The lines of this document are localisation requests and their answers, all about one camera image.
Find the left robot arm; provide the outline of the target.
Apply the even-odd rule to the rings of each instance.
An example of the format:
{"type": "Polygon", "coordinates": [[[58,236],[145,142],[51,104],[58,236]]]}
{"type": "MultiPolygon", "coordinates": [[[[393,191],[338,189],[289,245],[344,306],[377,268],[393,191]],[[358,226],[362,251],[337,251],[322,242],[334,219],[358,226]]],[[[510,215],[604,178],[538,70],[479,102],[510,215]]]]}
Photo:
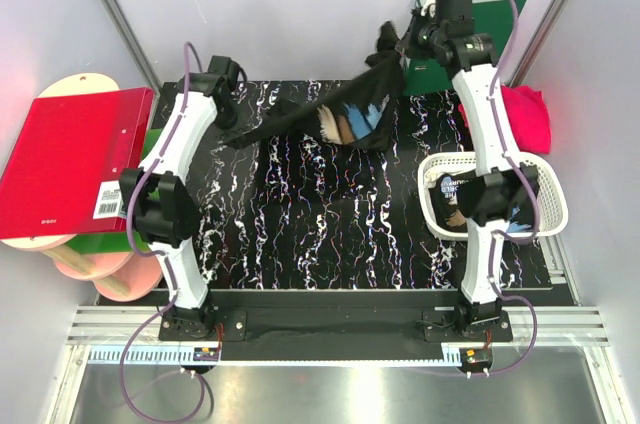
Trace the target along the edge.
{"type": "Polygon", "coordinates": [[[220,329],[193,247],[201,215],[185,186],[197,148],[215,126],[224,134],[239,125],[234,93],[241,66],[226,56],[210,59],[205,72],[186,70],[176,84],[175,103],[165,128],[136,168],[124,169],[119,186],[132,250],[161,265],[169,289],[162,310],[171,322],[193,326],[208,338],[220,329]]]}

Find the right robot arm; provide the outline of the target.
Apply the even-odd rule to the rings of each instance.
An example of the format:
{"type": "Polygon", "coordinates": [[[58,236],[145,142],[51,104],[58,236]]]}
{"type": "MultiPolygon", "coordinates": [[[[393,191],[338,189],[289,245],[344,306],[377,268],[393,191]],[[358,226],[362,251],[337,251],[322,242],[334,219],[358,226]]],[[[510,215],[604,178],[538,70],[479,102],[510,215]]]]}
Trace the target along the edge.
{"type": "Polygon", "coordinates": [[[537,202],[538,171],[521,161],[502,99],[499,56],[492,38],[475,29],[473,0],[427,0],[413,10],[400,49],[406,57],[435,60],[465,111],[475,175],[457,191],[468,244],[453,322],[461,334],[480,333],[500,320],[503,243],[514,208],[537,202]]]}

